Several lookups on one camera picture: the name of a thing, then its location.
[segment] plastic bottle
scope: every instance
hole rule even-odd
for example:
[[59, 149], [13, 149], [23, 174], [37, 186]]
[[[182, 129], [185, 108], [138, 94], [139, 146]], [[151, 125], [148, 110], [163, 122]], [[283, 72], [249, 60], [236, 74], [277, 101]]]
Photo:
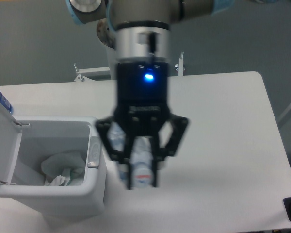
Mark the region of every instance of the plastic bottle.
[[[108, 138], [111, 146], [118, 151], [123, 151], [125, 143], [125, 133], [118, 124], [113, 123]], [[145, 188], [152, 183], [152, 154], [150, 145], [142, 137], [135, 139], [133, 149], [130, 156], [130, 164], [132, 165], [132, 187]], [[117, 164], [120, 179], [127, 184], [128, 169], [126, 165]]]
[[5, 98], [5, 96], [0, 92], [0, 103], [12, 114], [13, 107], [9, 103], [9, 101]]

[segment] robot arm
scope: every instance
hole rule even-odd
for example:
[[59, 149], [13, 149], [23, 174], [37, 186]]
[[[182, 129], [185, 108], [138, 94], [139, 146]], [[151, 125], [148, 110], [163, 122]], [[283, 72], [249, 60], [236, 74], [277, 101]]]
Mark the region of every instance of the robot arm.
[[[170, 113], [167, 105], [169, 25], [229, 7], [233, 0], [67, 0], [78, 23], [107, 18], [115, 33], [117, 107], [113, 116], [98, 120], [97, 131], [109, 157], [128, 167], [136, 137], [147, 137], [152, 150], [152, 186], [157, 187], [158, 163], [174, 156], [189, 123]], [[173, 132], [160, 147], [159, 131], [169, 121]], [[112, 122], [125, 132], [123, 151], [112, 148], [107, 134]]]

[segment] white trash bin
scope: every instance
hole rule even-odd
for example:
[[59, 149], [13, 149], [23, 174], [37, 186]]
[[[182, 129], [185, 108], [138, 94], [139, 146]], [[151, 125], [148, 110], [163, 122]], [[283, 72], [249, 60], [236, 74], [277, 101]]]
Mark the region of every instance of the white trash bin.
[[[44, 215], [93, 216], [104, 210], [106, 164], [93, 117], [13, 118], [0, 104], [0, 197], [13, 198]], [[41, 162], [79, 151], [84, 181], [44, 186]]]

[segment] white table surface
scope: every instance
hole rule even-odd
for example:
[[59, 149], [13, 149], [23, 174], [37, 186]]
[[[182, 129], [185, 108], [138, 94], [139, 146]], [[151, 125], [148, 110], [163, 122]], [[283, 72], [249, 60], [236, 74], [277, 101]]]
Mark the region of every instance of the white table surface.
[[[15, 115], [109, 116], [115, 82], [0, 87]], [[230, 233], [291, 228], [291, 170], [261, 76], [173, 77], [172, 111], [191, 124], [159, 188], [129, 191], [107, 161], [103, 214], [67, 221], [0, 198], [0, 233]]]

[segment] trash bin lid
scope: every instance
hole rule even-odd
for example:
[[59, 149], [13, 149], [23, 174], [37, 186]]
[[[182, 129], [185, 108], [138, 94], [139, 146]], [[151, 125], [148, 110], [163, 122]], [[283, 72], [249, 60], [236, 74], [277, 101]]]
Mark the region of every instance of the trash bin lid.
[[10, 183], [15, 169], [22, 127], [0, 104], [0, 183]]

